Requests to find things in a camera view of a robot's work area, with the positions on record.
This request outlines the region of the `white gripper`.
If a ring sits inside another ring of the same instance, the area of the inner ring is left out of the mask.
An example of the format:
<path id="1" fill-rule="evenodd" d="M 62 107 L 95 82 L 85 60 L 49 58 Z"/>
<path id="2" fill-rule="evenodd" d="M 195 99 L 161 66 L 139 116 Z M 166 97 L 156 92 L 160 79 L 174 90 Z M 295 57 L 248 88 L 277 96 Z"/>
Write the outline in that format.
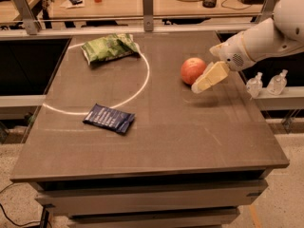
<path id="1" fill-rule="evenodd" d="M 242 71 L 255 64 L 245 49 L 243 32 L 232 36 L 222 44 L 212 46 L 209 51 L 221 61 L 210 63 L 207 66 L 191 86 L 191 90 L 194 93 L 201 93 L 226 79 L 230 69 L 233 71 Z"/>

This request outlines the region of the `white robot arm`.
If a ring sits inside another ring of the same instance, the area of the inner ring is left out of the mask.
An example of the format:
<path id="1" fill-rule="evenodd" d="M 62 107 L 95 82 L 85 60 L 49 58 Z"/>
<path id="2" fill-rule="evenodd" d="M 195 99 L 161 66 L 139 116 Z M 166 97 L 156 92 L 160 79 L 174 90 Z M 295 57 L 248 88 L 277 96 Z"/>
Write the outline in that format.
<path id="1" fill-rule="evenodd" d="M 271 57 L 297 54 L 304 49 L 304 0 L 279 0 L 273 15 L 210 48 L 218 57 L 192 84 L 194 93 L 218 84 L 230 71 L 242 71 Z"/>

